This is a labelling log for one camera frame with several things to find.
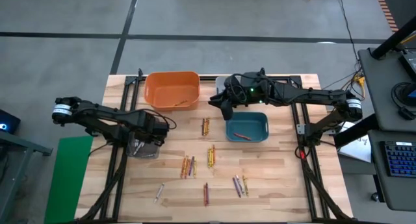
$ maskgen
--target white paper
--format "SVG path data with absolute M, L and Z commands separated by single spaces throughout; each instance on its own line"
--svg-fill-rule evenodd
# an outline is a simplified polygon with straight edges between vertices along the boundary
M 345 122 L 341 132 L 346 129 L 354 126 L 351 122 Z M 371 144 L 369 141 L 369 136 L 365 135 L 360 139 L 354 140 L 353 142 L 347 144 L 346 146 L 340 148 L 338 153 L 362 160 L 364 162 L 371 163 Z

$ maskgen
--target concrete floor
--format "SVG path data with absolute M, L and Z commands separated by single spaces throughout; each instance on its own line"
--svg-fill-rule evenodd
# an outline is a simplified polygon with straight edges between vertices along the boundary
M 121 33 L 131 0 L 0 0 L 0 32 Z M 390 28 L 377 0 L 344 0 L 355 39 L 386 39 Z M 130 34 L 348 38 L 339 0 L 138 0 Z M 118 46 L 116 39 L 0 37 L 0 108 L 21 118 L 18 135 L 56 148 L 83 128 L 52 124 L 56 97 L 101 102 Z M 356 44 L 357 49 L 376 47 Z M 234 73 L 318 73 L 321 86 L 354 71 L 350 44 L 128 40 L 119 74 L 138 68 Z M 343 82 L 333 85 L 340 88 Z M 363 105 L 372 113 L 369 98 Z M 14 219 L 42 223 L 55 154 L 33 158 Z M 416 213 L 394 212 L 369 201 L 370 176 L 345 175 L 354 216 L 365 221 L 413 223 Z

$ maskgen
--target black metal frame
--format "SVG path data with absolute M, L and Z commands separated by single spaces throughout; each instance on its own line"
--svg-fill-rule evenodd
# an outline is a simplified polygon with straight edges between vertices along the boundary
M 132 84 L 134 84 L 134 90 L 133 90 L 133 96 L 132 96 L 132 101 L 131 101 L 131 106 L 130 106 L 130 110 L 134 110 L 136 107 L 136 103 L 137 103 L 137 97 L 138 97 L 138 87 L 139 87 L 139 82 L 140 81 L 144 81 L 146 80 L 146 75 L 143 75 L 141 69 L 139 70 L 139 74 L 138 76 L 127 76 L 125 78 L 125 83 L 124 83 L 124 89 L 123 89 L 123 95 L 122 95 L 122 102 L 120 105 L 120 109 L 121 110 L 125 110 L 125 106 L 127 103 L 127 94 L 129 92 L 129 88 Z M 217 75 L 204 75 L 204 76 L 200 76 L 200 80 L 201 81 L 215 81 L 215 79 L 217 78 Z M 270 77 L 272 80 L 274 81 L 283 81 L 283 82 L 287 82 L 289 84 L 293 84 L 296 85 L 296 87 L 298 88 L 302 88 L 302 80 L 300 78 L 300 76 L 279 76 L 279 77 Z M 293 103 L 291 105 L 292 108 L 292 113 L 293 113 L 293 121 L 294 121 L 294 126 L 296 126 L 297 124 L 300 124 L 300 119 L 299 119 L 299 115 L 298 115 L 298 109 L 295 103 Z M 304 116 L 304 123 L 308 124 L 309 123 L 309 114 L 307 112 L 307 107 L 305 104 L 301 104 L 301 108 L 302 108 L 302 114 Z M 304 137 L 304 135 L 300 135 L 297 133 L 296 131 L 296 135 L 297 135 L 297 139 L 298 139 L 298 145 L 300 147 L 301 150 L 304 151 L 304 146 L 301 144 L 301 142 L 304 142 L 304 139 L 302 139 L 302 137 Z M 109 170 L 107 173 L 107 180 L 105 183 L 105 190 L 104 192 L 100 195 L 99 199 L 97 200 L 97 202 L 95 203 L 95 205 L 92 207 L 92 209 L 94 208 L 95 212 L 91 213 L 91 215 L 88 216 L 88 218 L 84 219 L 81 218 L 79 220 L 77 220 L 78 223 L 117 223 L 118 222 L 118 214 L 120 211 L 120 201 L 122 198 L 122 190 L 123 190 L 123 183 L 124 183 L 124 175 L 125 175 L 125 169 L 126 169 L 126 164 L 127 164 L 127 154 L 125 153 L 126 151 L 126 147 L 123 147 L 123 155 L 122 155 L 122 159 L 120 162 L 120 165 L 116 171 L 116 173 L 114 173 L 114 169 L 116 166 L 116 158 L 117 158 L 117 153 L 119 150 L 119 145 L 114 145 L 112 148 L 112 152 L 111 152 L 111 157 L 110 157 L 110 163 L 109 163 Z M 310 149 L 310 155 L 311 155 L 311 161 L 313 164 L 313 171 L 314 174 L 317 178 L 317 181 L 322 184 L 322 175 L 320 172 L 320 168 L 319 168 L 319 161 L 318 161 L 318 156 L 317 156 L 317 152 L 316 149 L 314 147 L 311 147 Z M 317 209 L 315 206 L 315 200 L 313 197 L 313 191 L 312 191 L 312 185 L 311 185 L 311 181 L 309 180 L 309 178 L 306 176 L 306 167 L 302 164 L 302 172 L 304 174 L 304 180 L 305 180 L 305 188 L 306 188 L 306 195 L 307 195 L 307 200 L 308 200 L 308 205 L 309 205 L 309 213 L 311 214 L 311 220 L 312 221 L 316 221 L 316 220 L 330 220 L 330 215 L 328 212 L 328 206 L 326 204 L 326 202 L 324 201 L 323 197 L 320 196 L 320 204 L 322 207 L 322 216 L 323 218 L 320 219 L 317 216 Z M 111 218 L 107 218 L 107 209 L 108 209 L 108 197 L 109 194 L 111 192 L 111 190 L 114 188 L 115 184 L 117 184 L 117 189 L 116 189 L 116 195 L 115 195 L 115 200 L 114 200 L 114 206 L 113 206 L 113 211 L 112 211 L 112 217 Z M 98 219 L 94 219 L 95 215 L 97 214 L 97 211 L 101 209 L 101 213 L 99 215 Z

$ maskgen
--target plastic bowl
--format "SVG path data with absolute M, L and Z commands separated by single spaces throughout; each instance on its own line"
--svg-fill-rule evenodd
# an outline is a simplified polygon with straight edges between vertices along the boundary
M 235 136 L 234 133 L 247 136 L 251 140 Z M 232 142 L 262 142 L 268 138 L 267 117 L 260 112 L 234 112 L 226 123 L 226 134 Z
M 154 72 L 144 85 L 144 99 L 155 110 L 194 110 L 200 97 L 200 77 L 193 71 Z

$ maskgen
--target wooden table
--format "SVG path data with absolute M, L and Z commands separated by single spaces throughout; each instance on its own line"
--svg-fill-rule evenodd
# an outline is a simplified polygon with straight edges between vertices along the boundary
M 317 75 L 301 77 L 304 87 L 320 88 Z M 120 107 L 124 80 L 125 75 L 109 77 L 103 105 Z M 142 82 L 136 108 L 151 108 L 144 101 L 143 87 Z M 265 113 L 270 135 L 261 143 L 229 142 L 221 111 L 207 102 L 214 94 L 214 82 L 201 81 L 197 110 L 163 113 L 176 121 L 177 129 L 168 133 L 158 159 L 128 159 L 119 221 L 310 221 L 302 168 L 300 160 L 294 156 L 297 141 L 291 108 L 272 105 L 238 107 L 237 111 Z M 326 115 L 325 106 L 307 107 L 311 122 Z M 201 136 L 201 124 L 202 118 L 206 117 L 211 118 L 211 123 L 209 135 L 204 137 Z M 96 138 L 92 148 L 104 143 L 103 138 Z M 212 145 L 216 147 L 216 164 L 210 169 L 207 167 L 207 150 Z M 340 208 L 352 216 L 335 148 L 322 144 L 317 147 L 317 154 L 325 188 Z M 75 214 L 77 218 L 88 211 L 102 192 L 110 155 L 111 147 L 91 155 Z M 196 179 L 179 178 L 185 155 L 195 156 L 198 161 Z M 249 197 L 237 196 L 232 181 L 236 174 L 248 178 Z M 166 186 L 159 202 L 153 204 L 162 182 Z M 210 188 L 211 204 L 208 207 L 203 204 L 203 184 L 206 182 Z M 314 197 L 318 216 L 322 217 L 316 190 Z

